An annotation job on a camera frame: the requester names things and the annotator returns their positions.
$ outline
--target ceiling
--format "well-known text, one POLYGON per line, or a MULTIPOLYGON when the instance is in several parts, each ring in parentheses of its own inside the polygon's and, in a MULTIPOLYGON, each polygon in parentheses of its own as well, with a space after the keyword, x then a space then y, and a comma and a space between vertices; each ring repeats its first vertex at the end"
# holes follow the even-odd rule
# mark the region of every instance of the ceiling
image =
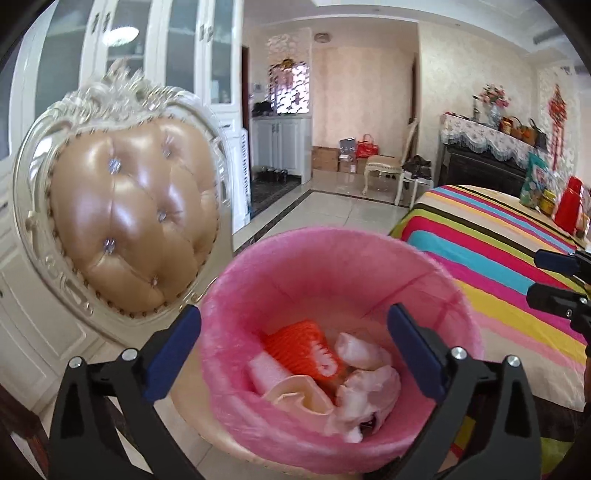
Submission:
POLYGON ((328 32, 332 36, 330 43, 314 43, 314 48, 384 48, 396 45, 399 50, 418 53, 417 24, 390 18, 311 18, 267 27, 265 33, 274 35, 304 27, 310 27, 314 35, 328 32))
POLYGON ((384 17, 453 25, 512 47, 530 62, 579 56, 563 34, 535 44, 534 37, 557 28, 535 0, 245 0, 245 18, 255 25, 326 17, 384 17))

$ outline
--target plastic bag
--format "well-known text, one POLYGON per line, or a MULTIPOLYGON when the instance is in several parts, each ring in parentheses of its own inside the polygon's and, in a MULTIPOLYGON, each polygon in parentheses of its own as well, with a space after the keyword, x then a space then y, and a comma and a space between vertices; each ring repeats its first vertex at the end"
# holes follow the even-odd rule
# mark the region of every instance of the plastic bag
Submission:
POLYGON ((548 165, 546 165, 546 162, 537 155, 530 153, 530 166, 519 196, 520 204, 529 208, 538 206, 546 185, 547 174, 548 165))
POLYGON ((397 302, 448 345, 482 357, 480 332, 460 288, 404 242, 304 228, 247 248, 218 277, 201 308, 200 356, 214 416, 254 454, 314 473, 370 472, 403 455, 434 402, 420 393, 388 333, 387 311, 397 302), (261 335, 304 318, 325 332, 367 330, 392 355, 400 397, 380 430, 361 443, 311 432, 255 392, 247 367, 263 351, 261 335))

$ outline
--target vase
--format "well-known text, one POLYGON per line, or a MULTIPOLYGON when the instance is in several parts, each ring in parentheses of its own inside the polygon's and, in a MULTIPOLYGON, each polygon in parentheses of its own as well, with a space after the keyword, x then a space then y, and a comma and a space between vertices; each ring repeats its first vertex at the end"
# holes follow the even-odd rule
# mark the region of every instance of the vase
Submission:
POLYGON ((503 119, 503 111, 496 103, 491 105, 491 110, 488 113, 489 125, 495 130, 499 129, 499 124, 503 119))

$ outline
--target beige chair seat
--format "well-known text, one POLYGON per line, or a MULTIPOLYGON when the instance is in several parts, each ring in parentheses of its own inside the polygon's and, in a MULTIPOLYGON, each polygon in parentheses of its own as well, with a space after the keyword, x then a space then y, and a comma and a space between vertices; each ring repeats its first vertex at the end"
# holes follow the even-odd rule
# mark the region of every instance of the beige chair seat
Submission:
POLYGON ((368 158, 367 165, 382 164, 391 168, 401 168, 402 159, 400 157, 390 157, 388 155, 372 155, 368 158))

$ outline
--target shopping bag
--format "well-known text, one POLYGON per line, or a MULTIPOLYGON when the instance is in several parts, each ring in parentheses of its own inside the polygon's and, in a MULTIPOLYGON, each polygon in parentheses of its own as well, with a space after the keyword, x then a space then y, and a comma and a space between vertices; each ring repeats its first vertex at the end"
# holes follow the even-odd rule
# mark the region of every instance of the shopping bag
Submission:
POLYGON ((363 140, 357 144, 357 158, 369 158, 377 155, 379 147, 374 143, 374 138, 370 134, 365 134, 363 140))

